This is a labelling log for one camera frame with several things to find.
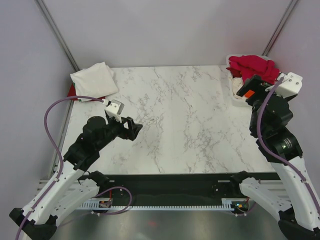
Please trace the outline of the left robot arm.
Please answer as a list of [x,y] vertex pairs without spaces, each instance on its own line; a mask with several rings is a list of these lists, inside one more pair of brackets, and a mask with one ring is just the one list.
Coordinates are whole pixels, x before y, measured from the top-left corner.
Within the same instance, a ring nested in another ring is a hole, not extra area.
[[142,124],[131,117],[91,117],[82,133],[69,147],[55,173],[36,197],[23,208],[14,208],[9,216],[32,240],[49,240],[61,222],[90,198],[104,197],[110,191],[109,179],[99,171],[67,194],[70,186],[100,158],[100,151],[116,138],[134,141]]

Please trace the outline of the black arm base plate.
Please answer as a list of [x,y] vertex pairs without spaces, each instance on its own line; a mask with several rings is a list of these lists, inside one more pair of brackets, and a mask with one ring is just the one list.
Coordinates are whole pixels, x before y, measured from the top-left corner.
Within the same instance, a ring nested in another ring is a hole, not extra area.
[[113,188],[113,206],[213,206],[223,199],[244,199],[230,182],[233,173],[107,175],[102,189]]

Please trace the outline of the crimson red t shirt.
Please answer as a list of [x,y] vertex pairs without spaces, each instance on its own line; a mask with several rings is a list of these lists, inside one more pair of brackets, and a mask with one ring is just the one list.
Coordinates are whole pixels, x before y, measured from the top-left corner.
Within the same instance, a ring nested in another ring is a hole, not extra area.
[[228,58],[229,70],[233,78],[242,78],[243,83],[254,75],[271,85],[275,84],[280,70],[273,60],[266,60],[257,55],[232,55]]

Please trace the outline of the right aluminium frame post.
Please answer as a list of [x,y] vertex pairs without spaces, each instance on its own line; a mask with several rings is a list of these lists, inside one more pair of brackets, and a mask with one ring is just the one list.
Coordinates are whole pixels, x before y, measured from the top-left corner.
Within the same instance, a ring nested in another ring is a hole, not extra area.
[[297,7],[299,0],[290,0],[288,6],[286,7],[281,19],[279,20],[275,30],[273,31],[266,47],[264,48],[262,55],[268,56],[270,51],[272,50],[273,46],[275,45],[277,39],[279,38],[282,30],[286,26],[287,22],[289,21],[290,16],[294,12],[295,8]]

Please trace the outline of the folded dark red t shirt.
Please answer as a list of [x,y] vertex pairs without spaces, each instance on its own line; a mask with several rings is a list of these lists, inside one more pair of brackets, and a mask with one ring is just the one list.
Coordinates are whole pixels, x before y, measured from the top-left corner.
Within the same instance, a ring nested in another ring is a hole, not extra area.
[[[76,96],[76,89],[74,84],[71,84],[67,97],[74,97]],[[85,101],[92,101],[92,99],[86,99],[86,98],[73,98],[72,101],[79,101],[79,102],[85,102]]]

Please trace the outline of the aluminium frame post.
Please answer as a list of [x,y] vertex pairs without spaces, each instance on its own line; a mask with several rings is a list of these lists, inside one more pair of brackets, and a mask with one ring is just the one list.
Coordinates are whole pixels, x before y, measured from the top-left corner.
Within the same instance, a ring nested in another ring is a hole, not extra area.
[[272,50],[273,46],[275,45],[277,39],[279,38],[282,30],[286,26],[287,22],[289,21],[290,16],[294,12],[295,8],[297,7],[299,0],[290,0],[288,6],[286,7],[281,19],[279,20],[275,30],[273,31],[266,47],[264,48],[262,55],[268,56],[270,51]]
[[60,45],[61,49],[63,50],[65,56],[67,57],[70,65],[72,68],[77,72],[80,70],[70,48],[67,45],[67,42],[65,41],[61,31],[59,30],[52,14],[49,11],[49,8],[47,7],[44,0],[34,0],[35,4],[39,8],[41,14],[43,15],[45,21],[47,22],[48,26],[50,27],[53,35],[55,36],[58,44]]

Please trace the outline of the left aluminium frame post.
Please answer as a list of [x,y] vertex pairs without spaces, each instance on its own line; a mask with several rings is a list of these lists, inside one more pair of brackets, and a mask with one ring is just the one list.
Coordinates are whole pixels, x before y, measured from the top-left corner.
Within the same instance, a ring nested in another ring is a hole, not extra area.
[[49,11],[49,8],[47,7],[44,0],[34,0],[35,4],[39,8],[41,14],[43,15],[45,21],[47,22],[48,26],[50,27],[53,35],[55,36],[58,44],[60,45],[61,49],[63,50],[65,56],[67,57],[70,65],[72,68],[77,72],[80,70],[70,48],[67,45],[67,42],[65,41],[61,31],[59,30],[52,14]]

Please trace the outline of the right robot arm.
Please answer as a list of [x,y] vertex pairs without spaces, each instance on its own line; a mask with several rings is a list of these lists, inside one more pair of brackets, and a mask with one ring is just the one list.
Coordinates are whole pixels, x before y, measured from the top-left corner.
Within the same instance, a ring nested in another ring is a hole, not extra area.
[[245,196],[264,208],[277,221],[288,240],[320,238],[320,198],[306,169],[302,148],[287,129],[293,118],[289,101],[302,87],[302,77],[280,73],[271,85],[258,75],[247,79],[237,91],[242,97],[252,91],[246,103],[252,107],[249,130],[258,149],[279,176],[289,200],[283,200],[263,187],[246,171],[233,175],[229,191]]

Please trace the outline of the folded white t shirt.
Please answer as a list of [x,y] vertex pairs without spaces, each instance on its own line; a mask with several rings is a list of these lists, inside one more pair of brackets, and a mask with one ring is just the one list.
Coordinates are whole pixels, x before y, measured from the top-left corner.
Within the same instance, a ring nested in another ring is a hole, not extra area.
[[70,74],[76,96],[102,99],[119,92],[114,81],[114,71],[105,62],[96,63],[89,68]]

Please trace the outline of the cream white shirt in basket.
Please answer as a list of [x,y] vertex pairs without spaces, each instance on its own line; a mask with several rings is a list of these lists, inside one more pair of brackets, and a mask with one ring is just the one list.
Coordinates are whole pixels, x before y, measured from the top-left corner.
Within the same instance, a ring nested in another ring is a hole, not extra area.
[[231,89],[232,89],[233,97],[237,100],[245,101],[246,100],[245,96],[240,97],[237,95],[238,90],[244,85],[243,79],[241,77],[234,77],[232,78],[231,83],[232,83]]

